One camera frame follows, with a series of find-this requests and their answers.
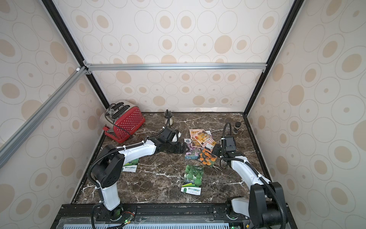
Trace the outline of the orange marigold seed packet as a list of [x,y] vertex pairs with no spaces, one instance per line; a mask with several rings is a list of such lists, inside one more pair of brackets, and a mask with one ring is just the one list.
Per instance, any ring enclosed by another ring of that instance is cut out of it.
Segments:
[[218,157],[213,155],[207,148],[203,148],[199,154],[198,160],[208,167],[213,167]]

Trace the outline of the pink illustrated sunflower seed packet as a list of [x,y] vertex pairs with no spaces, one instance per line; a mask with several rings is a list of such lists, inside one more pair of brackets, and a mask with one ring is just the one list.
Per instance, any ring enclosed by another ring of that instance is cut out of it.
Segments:
[[193,148],[202,148],[202,140],[209,136],[203,129],[190,129],[191,145]]

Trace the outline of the pink cosmos flower seed packet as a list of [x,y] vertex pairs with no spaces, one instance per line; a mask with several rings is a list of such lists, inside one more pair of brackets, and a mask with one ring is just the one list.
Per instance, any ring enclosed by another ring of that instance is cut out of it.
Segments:
[[184,142],[187,144],[188,149],[189,149],[188,152],[186,152],[186,154],[185,154],[185,159],[187,159],[187,160],[196,160],[196,159],[198,159],[201,152],[202,152],[202,149],[193,147],[191,139],[185,138]]

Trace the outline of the green fruit seed packet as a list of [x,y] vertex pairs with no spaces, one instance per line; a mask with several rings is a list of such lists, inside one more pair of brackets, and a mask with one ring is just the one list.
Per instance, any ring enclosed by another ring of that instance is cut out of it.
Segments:
[[181,186],[181,192],[200,196],[201,195],[201,185],[202,178],[204,175],[204,168],[197,165],[187,165],[185,168],[184,182]]
[[135,173],[138,167],[139,159],[128,162],[123,166],[122,172],[132,172]]

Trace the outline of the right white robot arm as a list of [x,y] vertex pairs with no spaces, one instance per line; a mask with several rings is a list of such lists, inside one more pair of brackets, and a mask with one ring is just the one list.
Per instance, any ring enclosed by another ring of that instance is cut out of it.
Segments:
[[288,213],[282,186],[263,176],[244,154],[237,151],[232,135],[222,137],[221,144],[214,146],[213,154],[220,158],[220,162],[226,162],[249,188],[249,198],[231,200],[232,211],[249,217],[257,229],[273,226],[285,229]]

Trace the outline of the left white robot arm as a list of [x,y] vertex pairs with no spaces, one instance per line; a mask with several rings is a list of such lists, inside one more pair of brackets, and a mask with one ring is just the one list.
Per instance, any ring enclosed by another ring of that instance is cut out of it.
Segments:
[[141,157],[160,152],[167,154],[185,154],[189,147],[180,142],[181,133],[165,127],[160,134],[146,137],[142,142],[128,146],[112,148],[107,146],[98,158],[90,165],[87,177],[98,189],[100,201],[108,211],[120,206],[117,181],[123,168],[129,162]]

